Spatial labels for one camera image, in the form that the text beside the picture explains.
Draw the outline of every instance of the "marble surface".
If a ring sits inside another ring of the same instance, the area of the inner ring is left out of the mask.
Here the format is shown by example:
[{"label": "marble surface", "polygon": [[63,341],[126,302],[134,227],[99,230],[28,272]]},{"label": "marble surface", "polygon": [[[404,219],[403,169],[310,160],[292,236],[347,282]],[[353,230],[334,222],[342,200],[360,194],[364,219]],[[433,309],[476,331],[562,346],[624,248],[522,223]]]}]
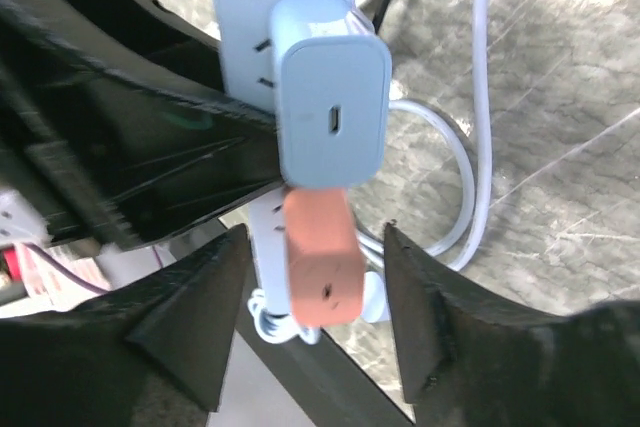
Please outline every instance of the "marble surface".
[{"label": "marble surface", "polygon": [[[161,1],[212,18],[210,0]],[[438,106],[473,145],[471,7],[393,0],[382,37],[395,95]],[[491,0],[493,196],[469,278],[558,314],[640,298],[639,20],[640,0]],[[434,130],[392,114],[385,165],[351,197],[374,232],[397,219],[426,246],[455,220],[460,179]],[[331,334],[402,405],[390,326]]]}]

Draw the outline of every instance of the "outlet slot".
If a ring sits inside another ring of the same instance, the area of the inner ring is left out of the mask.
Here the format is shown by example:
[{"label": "outlet slot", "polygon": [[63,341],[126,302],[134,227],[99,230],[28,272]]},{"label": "outlet slot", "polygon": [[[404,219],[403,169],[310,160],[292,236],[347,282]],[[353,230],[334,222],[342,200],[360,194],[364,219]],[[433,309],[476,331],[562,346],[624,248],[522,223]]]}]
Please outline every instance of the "outlet slot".
[{"label": "outlet slot", "polygon": [[329,133],[337,134],[340,131],[340,106],[334,105],[329,110]]}]

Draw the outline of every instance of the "purple wire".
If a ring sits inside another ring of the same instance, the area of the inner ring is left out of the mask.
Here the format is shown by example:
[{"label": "purple wire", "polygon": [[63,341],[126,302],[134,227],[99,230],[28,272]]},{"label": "purple wire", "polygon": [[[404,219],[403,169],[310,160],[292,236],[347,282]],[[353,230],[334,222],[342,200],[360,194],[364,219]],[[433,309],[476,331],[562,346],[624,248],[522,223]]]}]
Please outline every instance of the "purple wire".
[{"label": "purple wire", "polygon": [[79,285],[80,287],[83,287],[83,288],[87,289],[89,292],[93,292],[94,294],[97,294],[97,295],[103,295],[103,294],[106,294],[106,293],[109,292],[108,290],[105,290],[102,287],[98,287],[97,285],[93,285],[91,282],[87,282],[83,278],[78,277],[76,274],[71,272],[64,265],[62,265],[60,262],[58,262],[56,259],[54,259],[43,248],[38,247],[35,244],[25,244],[25,246],[29,250],[31,250],[32,252],[37,254],[39,257],[41,257],[43,260],[45,260],[58,273],[60,273],[61,275],[64,275],[67,279],[69,279],[70,281],[72,281],[75,284]]}]

